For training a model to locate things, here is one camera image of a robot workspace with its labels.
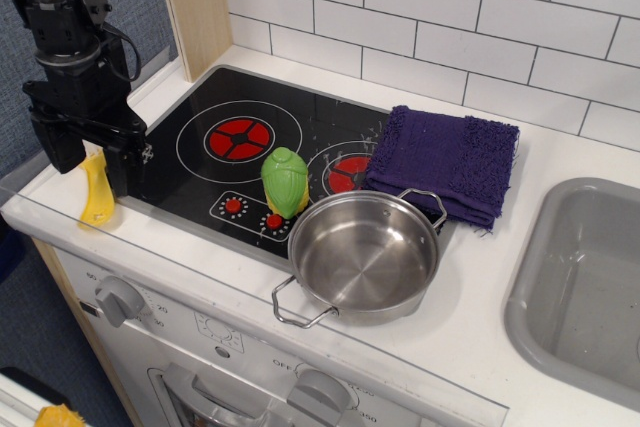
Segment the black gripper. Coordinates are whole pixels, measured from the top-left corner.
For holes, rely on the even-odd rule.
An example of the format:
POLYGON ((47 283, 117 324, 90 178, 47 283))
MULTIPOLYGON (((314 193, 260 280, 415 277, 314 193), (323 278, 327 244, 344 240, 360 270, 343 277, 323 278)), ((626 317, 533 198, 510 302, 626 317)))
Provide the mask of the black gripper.
POLYGON ((85 141, 104 148, 116 197, 126 197, 144 177, 146 124, 128 105, 133 78, 121 44, 87 44, 65 50, 36 48, 44 81, 28 81, 31 122, 50 163, 66 174, 84 161, 85 141))

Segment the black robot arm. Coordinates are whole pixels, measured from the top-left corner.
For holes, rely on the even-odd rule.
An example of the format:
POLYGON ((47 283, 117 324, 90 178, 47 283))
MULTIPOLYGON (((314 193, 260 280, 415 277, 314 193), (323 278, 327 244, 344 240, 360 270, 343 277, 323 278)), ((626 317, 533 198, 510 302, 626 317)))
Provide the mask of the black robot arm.
POLYGON ((131 84, 125 45, 130 38, 109 24, 108 0, 12 0, 36 45, 43 81, 28 81, 31 121, 51 164, 67 173, 102 147, 106 175, 117 197, 141 181, 151 153, 146 123, 129 107, 131 84))

